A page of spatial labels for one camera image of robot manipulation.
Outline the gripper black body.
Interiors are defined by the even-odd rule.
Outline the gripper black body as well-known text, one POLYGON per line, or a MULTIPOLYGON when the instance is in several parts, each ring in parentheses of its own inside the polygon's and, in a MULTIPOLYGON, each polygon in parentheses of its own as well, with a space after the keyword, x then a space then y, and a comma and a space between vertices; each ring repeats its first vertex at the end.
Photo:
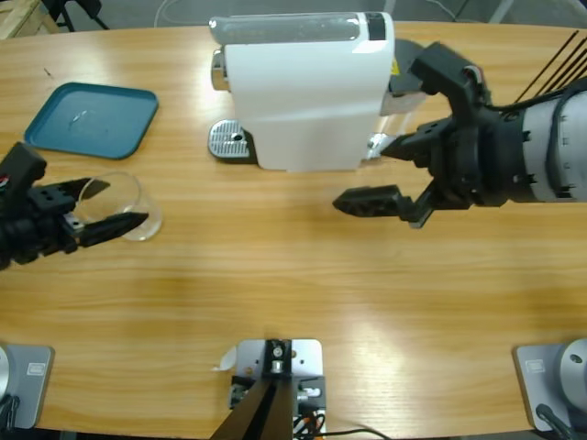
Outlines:
POLYGON ((425 166, 432 181, 425 189, 430 210, 500 207, 533 203, 534 175, 527 171, 525 110, 482 110, 472 126, 446 117, 425 125, 425 166))
POLYGON ((83 222, 70 204, 22 204, 1 207, 1 270, 26 265, 57 252, 73 253, 80 246, 83 222))

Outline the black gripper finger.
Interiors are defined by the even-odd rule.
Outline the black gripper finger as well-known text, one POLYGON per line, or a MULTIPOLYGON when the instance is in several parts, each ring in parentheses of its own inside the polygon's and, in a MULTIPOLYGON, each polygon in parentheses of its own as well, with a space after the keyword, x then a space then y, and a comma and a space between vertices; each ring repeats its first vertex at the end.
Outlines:
POLYGON ((348 189, 332 205, 359 218, 397 217, 413 228, 421 228, 433 212, 448 209, 448 202, 433 183, 416 200, 402 194, 397 185, 387 185, 348 189))
POLYGON ((89 200, 110 186, 104 180, 81 178, 33 187, 27 197, 41 213, 69 213, 80 201, 89 200))
POLYGON ((399 136, 382 149, 384 157, 412 161, 417 168, 455 168, 458 165, 457 124, 443 118, 399 136))
POLYGON ((138 212, 113 214, 96 221, 78 215, 82 230, 77 238, 77 246, 89 248, 119 238, 141 226, 148 218, 147 213, 138 212))

